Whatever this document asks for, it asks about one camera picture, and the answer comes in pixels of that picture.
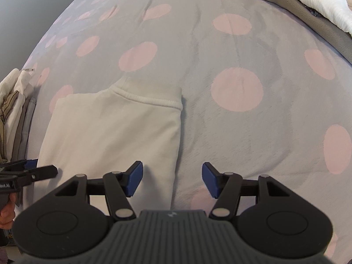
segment blue gripper pad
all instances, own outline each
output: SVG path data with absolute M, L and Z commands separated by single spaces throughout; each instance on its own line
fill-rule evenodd
M 27 163 L 24 165 L 25 169 L 33 169 L 37 167 L 38 159 L 27 160 Z
M 203 164 L 202 166 L 202 178 L 211 196 L 213 198 L 218 198 L 220 196 L 218 180 L 216 176 L 206 166 L 206 164 Z
M 143 164 L 140 162 L 137 167 L 128 176 L 128 184 L 126 186 L 126 197 L 133 196 L 140 181 L 143 177 Z

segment gray blanket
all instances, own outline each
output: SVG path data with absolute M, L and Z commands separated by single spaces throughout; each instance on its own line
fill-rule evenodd
M 300 18 L 352 64 L 352 37 L 324 17 L 313 16 L 298 0 L 267 0 Z

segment gray blanket with pink polka dots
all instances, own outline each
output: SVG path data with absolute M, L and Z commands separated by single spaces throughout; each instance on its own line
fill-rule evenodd
M 270 174 L 330 217 L 326 255 L 352 258 L 352 66 L 285 9 L 264 0 L 75 0 L 26 67 L 36 69 L 37 98 L 28 158 L 38 157 L 61 97 L 107 89 L 124 74 L 177 85 L 172 208 L 211 208 L 205 161 L 244 178 Z

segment human hand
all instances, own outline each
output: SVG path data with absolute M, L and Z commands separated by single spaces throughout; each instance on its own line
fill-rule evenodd
M 8 203 L 0 211 L 0 228 L 1 229 L 11 229 L 13 225 L 13 219 L 16 216 L 15 213 L 15 203 L 16 203 L 16 193 L 13 192 L 9 196 Z

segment wall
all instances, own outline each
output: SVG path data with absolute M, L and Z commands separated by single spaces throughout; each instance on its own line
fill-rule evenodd
M 21 69 L 36 44 L 73 0 L 0 0 L 0 80 Z

